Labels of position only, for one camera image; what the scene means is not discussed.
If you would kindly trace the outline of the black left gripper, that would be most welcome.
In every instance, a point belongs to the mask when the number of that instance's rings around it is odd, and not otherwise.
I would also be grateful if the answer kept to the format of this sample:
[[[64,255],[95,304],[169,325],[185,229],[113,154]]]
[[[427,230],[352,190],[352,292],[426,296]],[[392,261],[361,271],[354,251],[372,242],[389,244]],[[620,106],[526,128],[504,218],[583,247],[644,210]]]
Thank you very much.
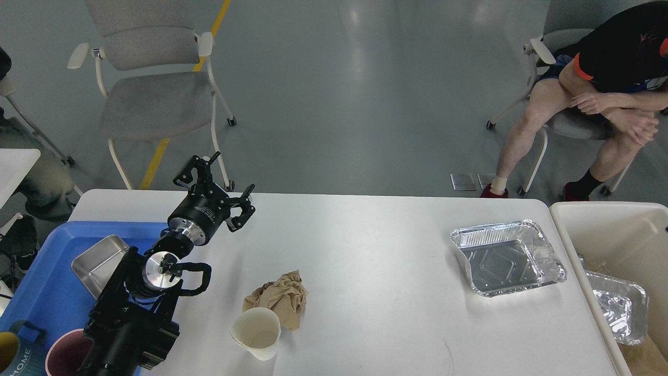
[[[173,179],[189,194],[169,216],[169,230],[186,236],[195,246],[207,244],[223,223],[231,232],[241,229],[255,212],[251,202],[255,184],[240,197],[229,197],[213,181],[210,167],[219,156],[219,151],[208,160],[193,155]]]

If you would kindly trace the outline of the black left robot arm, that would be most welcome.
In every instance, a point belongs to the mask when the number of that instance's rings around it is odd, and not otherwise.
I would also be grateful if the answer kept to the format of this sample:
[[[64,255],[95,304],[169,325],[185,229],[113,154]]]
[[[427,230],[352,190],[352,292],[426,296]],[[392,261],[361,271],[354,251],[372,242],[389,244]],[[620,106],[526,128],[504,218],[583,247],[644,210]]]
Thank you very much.
[[[214,182],[210,167],[219,156],[190,158],[174,178],[188,193],[168,228],[143,254],[130,247],[115,267],[84,328],[93,345],[77,375],[132,375],[165,361],[180,334],[172,319],[177,300],[205,292],[211,280],[209,264],[185,257],[222,224],[237,231],[255,212],[249,197],[255,186],[230,197]]]

